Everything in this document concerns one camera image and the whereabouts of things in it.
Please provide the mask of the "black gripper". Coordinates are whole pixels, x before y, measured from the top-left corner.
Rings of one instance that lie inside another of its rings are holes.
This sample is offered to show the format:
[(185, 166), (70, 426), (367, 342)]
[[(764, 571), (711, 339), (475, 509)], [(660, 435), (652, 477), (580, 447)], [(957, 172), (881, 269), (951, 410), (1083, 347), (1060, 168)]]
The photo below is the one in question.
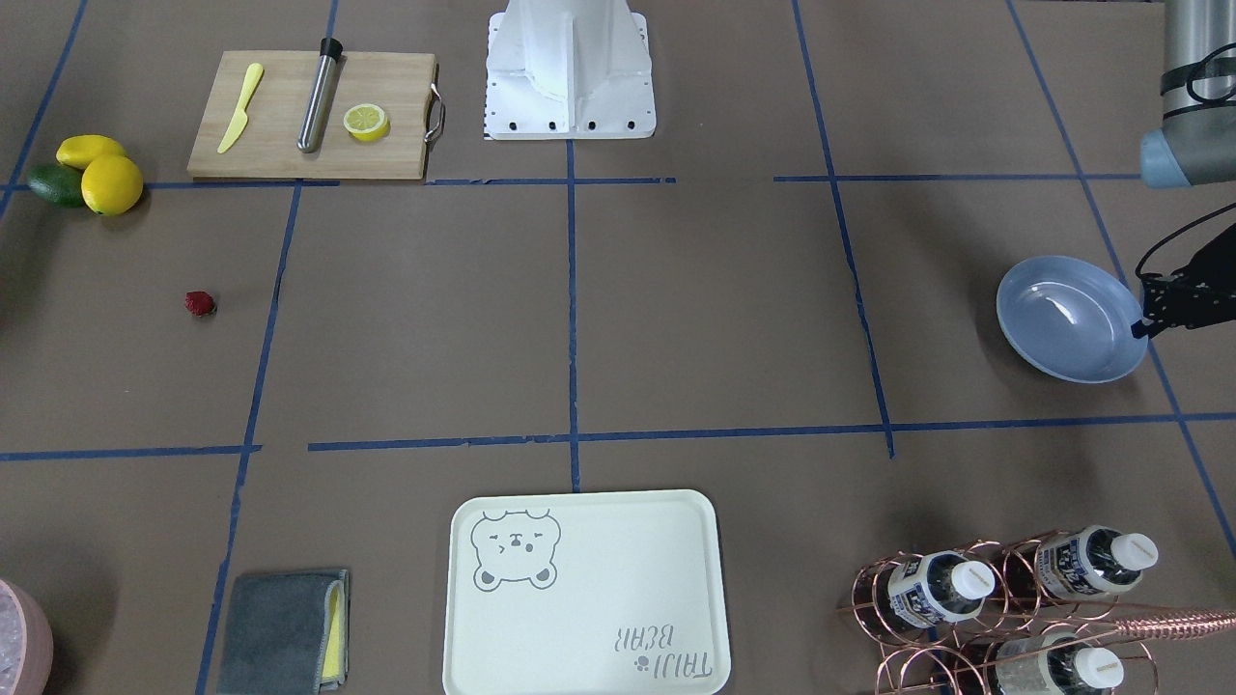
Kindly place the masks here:
[(1142, 318), (1131, 326), (1135, 339), (1234, 320), (1235, 230), (1219, 232), (1173, 273), (1145, 273), (1138, 279)]

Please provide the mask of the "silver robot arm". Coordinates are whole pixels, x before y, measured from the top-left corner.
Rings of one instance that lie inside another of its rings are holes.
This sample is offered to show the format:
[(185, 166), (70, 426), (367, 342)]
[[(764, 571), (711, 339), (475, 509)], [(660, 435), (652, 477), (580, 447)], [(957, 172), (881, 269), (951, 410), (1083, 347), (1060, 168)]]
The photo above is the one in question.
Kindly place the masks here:
[[(1235, 178), (1235, 4), (1166, 1), (1166, 43), (1158, 93), (1161, 127), (1140, 140), (1140, 181), (1151, 189), (1231, 183)], [(1208, 328), (1234, 320), (1235, 230), (1227, 226), (1182, 267), (1161, 275), (1145, 263), (1166, 242), (1234, 211), (1196, 216), (1140, 258), (1142, 320), (1136, 339), (1169, 328)]]

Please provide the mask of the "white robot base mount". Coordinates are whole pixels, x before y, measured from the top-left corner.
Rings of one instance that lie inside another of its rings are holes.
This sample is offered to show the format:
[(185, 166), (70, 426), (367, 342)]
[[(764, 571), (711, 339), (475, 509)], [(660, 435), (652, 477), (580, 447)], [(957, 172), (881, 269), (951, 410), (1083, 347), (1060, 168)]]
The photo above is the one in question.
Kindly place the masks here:
[(649, 139), (653, 45), (627, 1), (510, 1), (487, 28), (483, 136)]

